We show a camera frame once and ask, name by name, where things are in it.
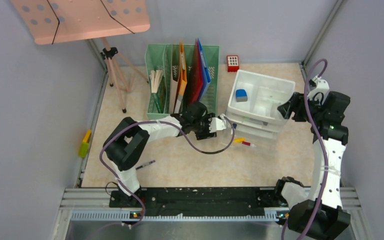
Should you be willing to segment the yellow dropper bottle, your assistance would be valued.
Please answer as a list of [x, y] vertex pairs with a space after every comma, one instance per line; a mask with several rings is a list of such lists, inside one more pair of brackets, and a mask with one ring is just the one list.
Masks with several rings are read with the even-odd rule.
[[246, 139], [245, 138], [235, 138], [233, 141], [235, 142], [235, 143], [242, 143], [242, 142], [244, 142]]

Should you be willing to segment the clear plastic drawer unit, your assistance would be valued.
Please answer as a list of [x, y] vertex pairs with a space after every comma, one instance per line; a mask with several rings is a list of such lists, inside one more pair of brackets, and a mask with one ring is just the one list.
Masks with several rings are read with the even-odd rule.
[[[286, 103], [295, 92], [291, 80], [238, 70], [233, 83], [225, 115], [233, 123], [235, 138], [245, 138], [262, 151], [274, 152], [279, 134], [287, 119], [277, 107]], [[235, 91], [245, 89], [248, 101], [236, 102]]]

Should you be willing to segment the red translucent file folder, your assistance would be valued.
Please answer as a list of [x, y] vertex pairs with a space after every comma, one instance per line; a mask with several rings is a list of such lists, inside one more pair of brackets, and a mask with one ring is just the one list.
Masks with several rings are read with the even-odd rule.
[[201, 60], [198, 38], [196, 38], [194, 50], [193, 50], [192, 68], [190, 70], [190, 76], [188, 79], [188, 98], [187, 98], [188, 106], [191, 105], [193, 102], [199, 100], [202, 87], [203, 87], [202, 60]]

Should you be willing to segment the green children's book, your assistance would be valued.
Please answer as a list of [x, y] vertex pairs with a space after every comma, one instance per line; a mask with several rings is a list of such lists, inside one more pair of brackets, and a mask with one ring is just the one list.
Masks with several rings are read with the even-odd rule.
[[149, 74], [149, 83], [150, 83], [150, 92], [151, 99], [156, 107], [158, 113], [162, 114], [164, 112], [164, 105], [161, 97], [162, 93], [162, 80], [163, 80], [163, 71], [162, 70], [151, 70]]

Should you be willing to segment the green file rack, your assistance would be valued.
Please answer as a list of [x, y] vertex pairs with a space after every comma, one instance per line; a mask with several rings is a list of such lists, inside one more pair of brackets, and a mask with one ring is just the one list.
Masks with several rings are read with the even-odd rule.
[[[220, 47], [218, 45], [203, 45], [202, 48], [207, 60], [211, 82], [200, 102], [207, 107], [208, 112], [217, 113]], [[174, 79], [178, 78], [179, 51], [178, 44], [149, 44], [147, 46], [145, 52], [147, 73], [150, 74], [151, 71], [156, 70], [164, 71], [161, 87], [158, 89], [161, 103], [159, 106], [155, 106], [154, 97], [150, 97], [146, 113], [149, 120], [161, 119], [169, 114], [170, 76], [173, 76]]]

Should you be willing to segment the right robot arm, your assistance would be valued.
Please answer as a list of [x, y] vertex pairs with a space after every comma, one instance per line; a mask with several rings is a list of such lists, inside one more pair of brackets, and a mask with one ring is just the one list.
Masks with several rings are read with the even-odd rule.
[[321, 100], [295, 92], [277, 109], [285, 119], [311, 123], [314, 168], [309, 192], [300, 181], [284, 176], [276, 183], [273, 200], [288, 206], [285, 226], [315, 240], [334, 240], [351, 223], [340, 195], [341, 164], [349, 138], [342, 125], [349, 96], [330, 91]]

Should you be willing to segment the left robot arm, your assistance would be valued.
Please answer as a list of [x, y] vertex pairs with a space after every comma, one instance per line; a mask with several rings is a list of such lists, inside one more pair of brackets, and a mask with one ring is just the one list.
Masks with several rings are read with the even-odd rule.
[[122, 191], [121, 200], [129, 207], [140, 202], [140, 183], [135, 169], [141, 155], [150, 142], [179, 137], [193, 132], [197, 140], [217, 136], [211, 129], [216, 114], [195, 101], [180, 113], [172, 113], [161, 119], [135, 121], [124, 118], [103, 144], [103, 152], [113, 165], [117, 185]]

